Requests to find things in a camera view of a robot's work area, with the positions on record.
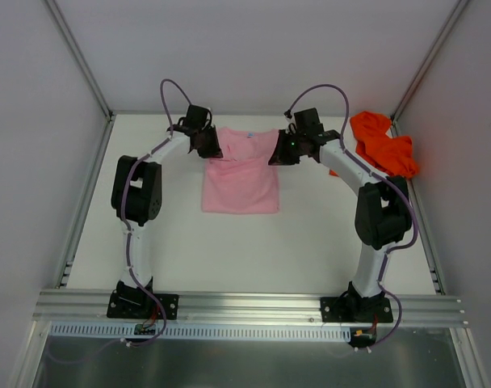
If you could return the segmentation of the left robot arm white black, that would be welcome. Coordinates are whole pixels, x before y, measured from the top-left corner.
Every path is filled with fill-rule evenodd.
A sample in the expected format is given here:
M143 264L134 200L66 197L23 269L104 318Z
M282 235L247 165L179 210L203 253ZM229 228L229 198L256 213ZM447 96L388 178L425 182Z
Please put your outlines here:
M222 156L212 112L191 104L184 116L170 122L166 139L147 154L118 159L111 207L124 235L124 273L115 288L115 303L124 305L137 318L144 318L160 305L153 294L148 225L162 208L162 163L193 150L201 158Z

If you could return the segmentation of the pink t shirt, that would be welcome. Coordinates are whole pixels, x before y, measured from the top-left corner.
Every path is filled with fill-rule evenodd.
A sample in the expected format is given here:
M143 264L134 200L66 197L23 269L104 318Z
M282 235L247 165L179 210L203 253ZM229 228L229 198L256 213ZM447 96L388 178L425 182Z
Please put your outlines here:
M276 214L279 211L277 167L268 164L278 131L217 130L222 156L206 161L201 208L205 213Z

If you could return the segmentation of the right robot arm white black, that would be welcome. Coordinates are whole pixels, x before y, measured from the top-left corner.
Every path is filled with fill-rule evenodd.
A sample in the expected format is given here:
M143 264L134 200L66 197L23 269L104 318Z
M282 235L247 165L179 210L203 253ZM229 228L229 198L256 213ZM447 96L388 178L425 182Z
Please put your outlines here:
M412 226L405 178L385 178L355 157L342 133L325 130L315 108L286 112L289 124L279 131L272 166L292 166L308 156L334 171L357 196L355 231L362 247L359 264L347 290L322 297L325 323L390 323L392 310L383 289L388 253Z

